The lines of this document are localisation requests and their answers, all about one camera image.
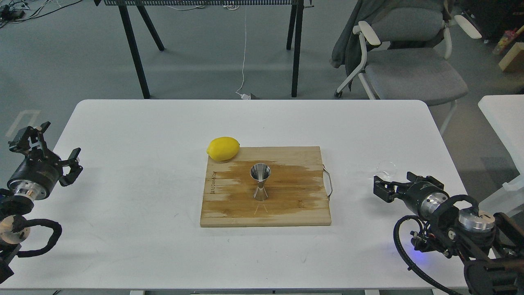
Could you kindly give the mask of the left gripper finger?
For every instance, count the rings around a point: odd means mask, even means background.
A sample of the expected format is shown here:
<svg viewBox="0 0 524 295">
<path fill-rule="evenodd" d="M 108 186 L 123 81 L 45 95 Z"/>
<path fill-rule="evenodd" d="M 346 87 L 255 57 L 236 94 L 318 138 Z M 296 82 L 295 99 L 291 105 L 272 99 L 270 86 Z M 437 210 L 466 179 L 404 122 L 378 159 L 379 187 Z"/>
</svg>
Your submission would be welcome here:
<svg viewBox="0 0 524 295">
<path fill-rule="evenodd" d="M 47 148 L 43 133 L 51 125 L 47 121 L 39 127 L 28 126 L 18 131 L 12 141 L 8 142 L 9 150 L 24 155 L 23 162 L 47 162 L 51 160 L 51 151 Z"/>
<path fill-rule="evenodd" d="M 81 148 L 73 149 L 68 159 L 62 160 L 58 157 L 58 161 L 54 162 L 54 168 L 59 172 L 58 181 L 62 187 L 75 183 L 82 170 L 84 170 L 79 164 L 80 152 Z M 70 169 L 66 175 L 63 175 L 64 167 L 69 167 Z"/>
</svg>

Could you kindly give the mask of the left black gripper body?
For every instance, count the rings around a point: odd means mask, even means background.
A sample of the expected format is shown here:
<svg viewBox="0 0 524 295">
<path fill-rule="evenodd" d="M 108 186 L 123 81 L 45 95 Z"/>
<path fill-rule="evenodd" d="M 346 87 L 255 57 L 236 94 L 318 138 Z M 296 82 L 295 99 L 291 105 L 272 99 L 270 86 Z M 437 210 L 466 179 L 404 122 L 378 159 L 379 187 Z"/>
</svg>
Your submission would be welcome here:
<svg viewBox="0 0 524 295">
<path fill-rule="evenodd" d="M 62 168 L 54 164 L 25 159 L 15 170 L 7 187 L 14 195 L 26 197 L 31 201 L 44 200 L 58 183 Z"/>
</svg>

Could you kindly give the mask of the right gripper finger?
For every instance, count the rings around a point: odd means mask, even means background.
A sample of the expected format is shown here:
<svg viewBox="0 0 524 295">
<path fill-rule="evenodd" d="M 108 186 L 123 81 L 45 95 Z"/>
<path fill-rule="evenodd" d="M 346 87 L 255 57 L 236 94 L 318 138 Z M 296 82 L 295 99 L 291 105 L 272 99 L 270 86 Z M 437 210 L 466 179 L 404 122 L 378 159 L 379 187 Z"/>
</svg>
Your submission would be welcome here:
<svg viewBox="0 0 524 295">
<path fill-rule="evenodd" d="M 423 189 L 444 191 L 444 184 L 433 176 L 419 176 L 415 175 L 413 172 L 407 172 L 407 179 L 411 183 L 408 191 L 421 191 Z"/>
<path fill-rule="evenodd" d="M 373 193 L 386 203 L 393 202 L 395 198 L 404 200 L 405 192 L 406 183 L 385 181 L 377 175 L 373 177 Z"/>
</svg>

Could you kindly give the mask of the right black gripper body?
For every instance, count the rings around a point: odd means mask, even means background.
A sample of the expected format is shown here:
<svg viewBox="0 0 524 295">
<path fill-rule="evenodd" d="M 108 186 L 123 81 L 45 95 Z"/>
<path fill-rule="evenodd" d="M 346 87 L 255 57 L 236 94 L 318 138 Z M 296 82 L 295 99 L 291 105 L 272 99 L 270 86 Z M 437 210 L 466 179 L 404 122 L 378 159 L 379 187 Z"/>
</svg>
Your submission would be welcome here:
<svg viewBox="0 0 524 295">
<path fill-rule="evenodd" d="M 408 183 L 399 188 L 400 199 L 412 213 L 423 220 L 429 220 L 434 211 L 449 198 L 443 189 L 427 181 Z"/>
</svg>

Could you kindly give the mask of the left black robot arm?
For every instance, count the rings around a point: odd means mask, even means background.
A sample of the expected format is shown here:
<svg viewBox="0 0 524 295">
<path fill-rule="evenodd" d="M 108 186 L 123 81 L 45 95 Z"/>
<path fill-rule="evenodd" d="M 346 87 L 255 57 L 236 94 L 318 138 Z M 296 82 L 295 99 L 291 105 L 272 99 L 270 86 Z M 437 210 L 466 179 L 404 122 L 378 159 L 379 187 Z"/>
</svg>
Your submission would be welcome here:
<svg viewBox="0 0 524 295">
<path fill-rule="evenodd" d="M 32 211 L 36 200 L 48 198 L 57 183 L 63 187 L 73 184 L 84 169 L 78 160 L 80 148 L 74 149 L 67 159 L 60 159 L 47 147 L 43 135 L 49 126 L 50 122 L 45 122 L 39 127 L 22 128 L 8 143 L 9 150 L 23 154 L 24 160 L 6 183 L 7 187 L 1 189 L 1 282 L 13 276 L 9 263 L 15 256 L 40 256 L 56 245 L 62 234 L 62 226 L 58 222 L 28 220 L 25 215 Z M 22 251 L 21 243 L 28 238 L 34 226 L 47 227 L 53 232 L 43 248 Z"/>
</svg>

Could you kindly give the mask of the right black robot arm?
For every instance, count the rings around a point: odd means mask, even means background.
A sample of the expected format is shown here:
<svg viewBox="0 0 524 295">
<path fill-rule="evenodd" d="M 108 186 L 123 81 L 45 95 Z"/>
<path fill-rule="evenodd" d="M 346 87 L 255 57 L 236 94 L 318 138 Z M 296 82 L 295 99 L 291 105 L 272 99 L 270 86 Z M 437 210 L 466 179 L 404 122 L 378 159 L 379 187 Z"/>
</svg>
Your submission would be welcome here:
<svg viewBox="0 0 524 295">
<path fill-rule="evenodd" d="M 419 231 L 411 243 L 419 252 L 436 251 L 446 258 L 458 256 L 472 295 L 516 295 L 523 278 L 523 230 L 505 213 L 487 213 L 469 195 L 450 196 L 432 176 L 407 173 L 407 183 L 389 182 L 375 175 L 373 192 L 387 203 L 402 200 L 412 212 L 393 229 L 399 255 L 418 277 L 449 295 L 456 292 L 421 270 L 401 244 L 400 227 L 414 220 Z"/>
</svg>

